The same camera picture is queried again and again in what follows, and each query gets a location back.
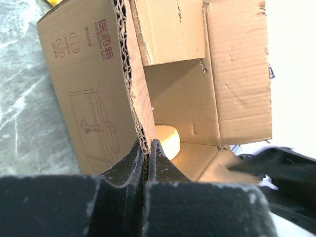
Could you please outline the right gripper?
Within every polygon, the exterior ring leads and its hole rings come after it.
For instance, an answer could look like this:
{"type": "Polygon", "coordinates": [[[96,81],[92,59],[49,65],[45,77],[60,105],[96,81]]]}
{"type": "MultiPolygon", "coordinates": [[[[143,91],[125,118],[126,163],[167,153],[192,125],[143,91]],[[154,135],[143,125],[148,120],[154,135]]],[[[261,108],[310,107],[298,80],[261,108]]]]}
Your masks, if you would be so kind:
{"type": "Polygon", "coordinates": [[[268,147],[254,155],[242,154],[242,161],[229,170],[248,173],[270,185],[260,189],[273,214],[316,233],[316,161],[285,147],[268,147]]]}

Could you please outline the brown cardboard box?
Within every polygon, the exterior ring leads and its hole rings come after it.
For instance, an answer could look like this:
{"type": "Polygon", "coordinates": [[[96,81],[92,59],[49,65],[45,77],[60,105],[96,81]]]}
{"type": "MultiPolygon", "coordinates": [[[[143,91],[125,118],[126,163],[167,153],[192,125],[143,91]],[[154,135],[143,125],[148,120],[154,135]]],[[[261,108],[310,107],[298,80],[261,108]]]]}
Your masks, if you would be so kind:
{"type": "Polygon", "coordinates": [[[64,0],[37,31],[82,173],[171,126],[189,179],[258,182],[227,167],[272,137],[263,0],[64,0]]]}

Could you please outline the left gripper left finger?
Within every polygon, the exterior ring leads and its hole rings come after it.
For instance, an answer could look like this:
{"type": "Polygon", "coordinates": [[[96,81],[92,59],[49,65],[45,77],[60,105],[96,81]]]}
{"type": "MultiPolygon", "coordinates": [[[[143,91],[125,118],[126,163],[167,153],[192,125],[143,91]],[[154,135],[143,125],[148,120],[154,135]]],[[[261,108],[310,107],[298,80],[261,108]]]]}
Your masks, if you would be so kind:
{"type": "Polygon", "coordinates": [[[143,152],[135,141],[128,154],[104,172],[100,187],[100,236],[138,237],[143,217],[143,152]]]}

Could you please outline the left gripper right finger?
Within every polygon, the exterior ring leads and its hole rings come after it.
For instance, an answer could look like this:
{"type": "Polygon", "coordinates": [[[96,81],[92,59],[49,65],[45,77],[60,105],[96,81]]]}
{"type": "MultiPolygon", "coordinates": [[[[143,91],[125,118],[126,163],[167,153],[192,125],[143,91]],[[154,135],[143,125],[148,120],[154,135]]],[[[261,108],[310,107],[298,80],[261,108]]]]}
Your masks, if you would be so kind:
{"type": "Polygon", "coordinates": [[[152,141],[149,156],[148,181],[153,182],[190,182],[165,155],[158,139],[152,141]]]}

